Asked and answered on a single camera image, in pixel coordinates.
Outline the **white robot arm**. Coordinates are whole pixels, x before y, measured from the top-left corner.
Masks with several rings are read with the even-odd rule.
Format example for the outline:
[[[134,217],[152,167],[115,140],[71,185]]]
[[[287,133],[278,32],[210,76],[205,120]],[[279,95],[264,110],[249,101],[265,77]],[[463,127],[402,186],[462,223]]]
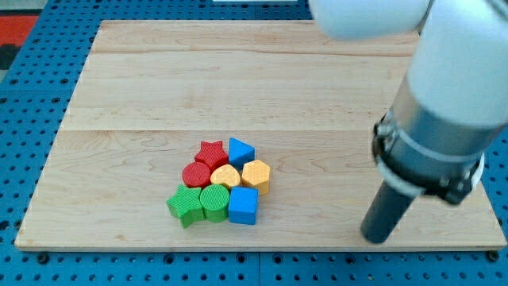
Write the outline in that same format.
[[[507,125],[507,4],[491,0],[312,1],[327,36],[417,32],[398,93],[374,128],[378,202],[435,195],[461,203]]]

